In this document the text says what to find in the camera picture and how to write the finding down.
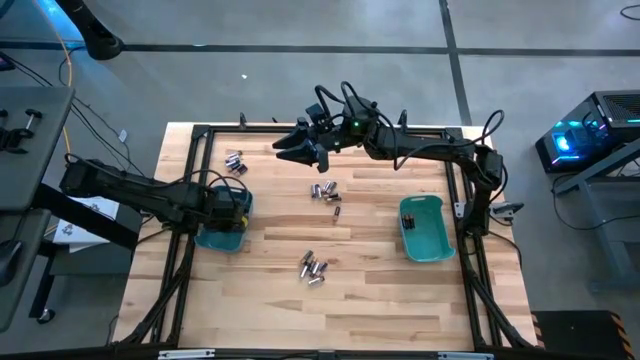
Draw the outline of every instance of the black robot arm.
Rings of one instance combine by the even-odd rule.
[[[233,197],[232,191],[236,190],[228,184],[225,190],[218,191],[183,179],[165,183],[98,160],[84,160],[72,154],[66,158],[67,170],[60,182],[65,195],[101,196],[149,212],[163,225],[185,232],[193,232],[200,225],[219,231],[244,230],[246,206]]]
[[[343,83],[343,89],[345,87],[351,86]],[[325,110],[326,104],[322,96],[319,97],[322,106],[315,104],[306,110],[313,124],[298,118],[295,129],[273,144],[275,149],[282,150],[276,154],[279,159],[309,166],[317,163],[318,171],[322,173],[329,169],[330,151],[339,153],[346,147],[363,146],[374,160],[393,160],[396,170],[409,157],[455,163],[475,190],[473,201],[465,206],[463,231],[480,236],[488,234],[491,193],[502,184],[503,168],[500,154],[478,144],[488,135],[475,140],[411,136],[390,123],[383,123],[380,118],[384,115],[377,110],[377,104],[358,97],[355,92],[353,96],[345,97],[342,113],[335,116]],[[335,124],[338,117],[343,118],[342,123]],[[399,157],[404,159],[398,164]]]

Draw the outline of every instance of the white paper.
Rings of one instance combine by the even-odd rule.
[[[115,219],[116,214],[118,213],[118,207],[120,206],[117,202],[107,200],[99,196],[93,198],[70,199],[84,204],[94,211],[113,219]],[[68,221],[60,220],[60,222],[58,222],[56,234],[53,237],[53,242],[56,244],[69,244],[69,252],[73,253],[93,245],[107,243],[108,241],[77,225],[71,224]]]

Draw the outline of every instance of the plastic container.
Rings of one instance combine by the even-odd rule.
[[[402,215],[413,215],[415,228],[403,228]],[[442,218],[442,200],[439,197],[424,195],[403,199],[400,202],[398,220],[404,250],[412,261],[442,261],[456,254],[456,250],[449,246]]]
[[[213,188],[216,191],[227,191],[225,185],[216,186]],[[250,218],[251,213],[253,212],[253,195],[250,192],[245,191],[240,188],[231,188],[231,192],[233,193],[233,198],[244,201],[246,196],[249,196],[248,207],[245,209],[245,216],[247,219]],[[198,236],[195,238],[196,245],[212,249],[218,250],[226,253],[235,253],[242,249],[242,245],[244,245],[244,241],[246,239],[247,230],[249,228],[249,224],[245,226],[244,231],[237,232],[221,232],[221,231],[212,231],[212,230],[202,230]]]

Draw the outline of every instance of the caster wheel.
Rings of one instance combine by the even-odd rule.
[[[50,309],[44,309],[42,316],[36,319],[36,322],[40,325],[46,324],[56,317],[56,312]]]

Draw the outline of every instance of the black metal frame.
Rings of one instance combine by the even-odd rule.
[[[293,129],[291,126],[233,126],[233,125],[194,125],[191,133],[191,144],[185,165],[185,174],[193,171],[197,148],[200,140],[206,138],[204,154],[202,157],[201,169],[208,169],[213,150],[213,141],[217,133],[287,133]],[[462,137],[460,128],[409,128],[408,134],[413,135],[435,135],[440,137],[455,136]],[[450,162],[445,163],[445,172],[447,177],[447,185],[449,190],[449,199],[451,203],[458,202],[458,191],[456,185],[455,172]],[[463,187],[467,200],[472,196],[472,188],[469,180],[463,174]],[[201,184],[206,184],[206,175],[199,178]],[[456,224],[456,240],[458,251],[460,252],[460,261],[462,267],[462,278],[465,291],[465,298],[469,314],[469,326],[474,345],[474,351],[477,353],[494,354],[498,359],[510,360],[531,360],[531,359],[576,359],[587,360],[596,359],[581,355],[562,354],[548,352],[539,348],[505,348],[501,346],[500,331],[498,323],[504,329],[504,318],[497,316],[494,318],[491,313],[502,315],[495,303],[485,304],[489,310],[489,322],[491,328],[492,345],[487,345],[482,336],[480,328],[480,320],[478,317],[478,309],[475,301],[475,291],[479,291],[480,298],[492,298],[491,285],[489,281],[489,272],[487,268],[484,247],[481,238],[474,238],[475,254],[478,261],[478,276],[466,271],[471,266],[469,254],[466,244],[465,234],[461,231],[461,221],[456,217],[455,209],[452,206],[452,217]],[[187,291],[189,287],[189,279],[193,255],[195,250],[194,236],[195,233],[188,233],[185,253],[180,266],[175,271],[176,256],[180,245],[180,238],[184,235],[179,232],[173,232],[169,243],[167,260],[163,274],[161,292],[156,303],[151,307],[144,319],[138,324],[136,329],[125,339],[120,342],[114,342],[104,347],[92,347],[81,349],[66,349],[55,351],[43,351],[23,354],[0,355],[2,359],[157,359],[159,351],[177,350],[179,349],[179,338],[186,306]],[[161,341],[162,325],[166,312],[166,305],[173,296],[175,291],[177,300],[172,319],[171,330],[165,341]],[[148,344],[142,344],[145,336],[149,331],[151,333],[151,341]],[[439,359],[446,358],[451,353],[438,351],[323,351],[323,350],[301,350],[295,349],[215,349],[216,358],[262,358],[262,359],[284,359],[291,355],[312,356],[317,355],[318,360],[335,360],[335,359]]]
[[[293,126],[294,125],[291,124],[291,126],[266,125],[266,126],[244,126],[243,128],[240,128],[239,126],[234,126],[234,125],[194,125],[191,133],[191,144],[189,146],[189,152],[188,152],[187,162],[185,166],[185,174],[191,173],[195,170],[194,165],[195,165],[197,148],[200,140],[203,137],[206,139],[206,142],[205,142],[204,154],[202,156],[202,164],[200,166],[200,169],[206,170],[206,169],[209,169],[209,163],[211,160],[211,153],[213,151],[213,141],[214,141],[215,134],[217,133],[288,133],[293,129]],[[435,135],[441,138],[445,138],[446,136],[454,136],[457,138],[463,137],[462,130],[458,127],[455,127],[455,128],[446,128],[446,127],[409,128],[407,129],[407,133],[410,135]],[[449,198],[451,203],[453,204],[458,202],[459,198],[458,198],[458,191],[456,187],[455,173],[453,170],[453,165],[451,163],[445,164],[445,172],[446,172],[447,184],[449,189]],[[205,185],[206,175],[201,175],[199,182]],[[466,178],[466,176],[463,176],[463,186],[465,190],[465,196],[467,198],[467,201],[469,201],[472,196],[472,189],[471,189],[471,184],[469,180]],[[453,206],[452,206],[452,216],[456,224],[455,228],[456,228],[457,246],[460,251],[460,256],[464,256],[463,254],[468,254],[469,252],[467,249],[467,244],[464,238],[464,234],[460,230],[460,226],[459,226],[460,221],[456,217]],[[160,286],[160,288],[162,289],[161,293],[166,291],[169,280],[171,279],[174,272],[180,235],[181,235],[180,233],[174,232],[171,236],[171,241],[169,243],[169,251],[167,253],[166,265],[165,265],[164,273],[162,276],[162,284]],[[187,250],[185,250],[185,252],[193,253],[195,244],[191,239],[187,242],[186,246],[187,246]],[[484,246],[482,244],[482,239],[480,238],[474,239],[474,248],[476,249],[475,253],[478,261],[478,273],[479,273],[481,282],[486,287],[488,293],[492,295],[491,281],[489,280],[489,270],[487,267],[487,261],[484,253]],[[190,273],[192,258],[185,257],[183,261],[185,260],[188,261],[187,269]],[[463,276],[463,284],[465,289],[467,309],[469,312],[469,322],[470,322],[469,325],[471,327],[473,344],[474,344],[474,348],[478,348],[479,346],[486,345],[486,343],[482,337],[480,320],[478,317],[478,309],[475,301],[474,289],[471,285],[471,279],[469,275],[466,273],[466,271],[462,271],[462,276]],[[189,286],[189,277],[187,276],[181,283],[180,289],[178,290],[177,301],[176,301],[175,310],[174,310],[174,318],[173,318],[169,336],[167,337],[167,342],[171,344],[175,344],[176,346],[178,344],[178,340],[180,336],[180,329],[182,324],[182,317],[184,315],[184,307],[186,303],[186,293],[188,290],[188,286]],[[160,339],[162,337],[163,323],[164,323],[164,312],[158,317],[158,320],[153,324],[153,327],[151,330],[152,331],[151,342],[156,342],[156,343],[160,342]],[[491,328],[491,343],[496,346],[501,346],[502,341],[500,337],[500,331],[498,330],[498,326],[495,320],[493,319],[493,317],[491,316],[491,314],[489,314],[489,323]],[[396,352],[389,351],[384,353],[388,353],[388,355],[392,355]],[[401,355],[401,354],[405,354],[406,352],[397,352],[397,353],[398,355]]]

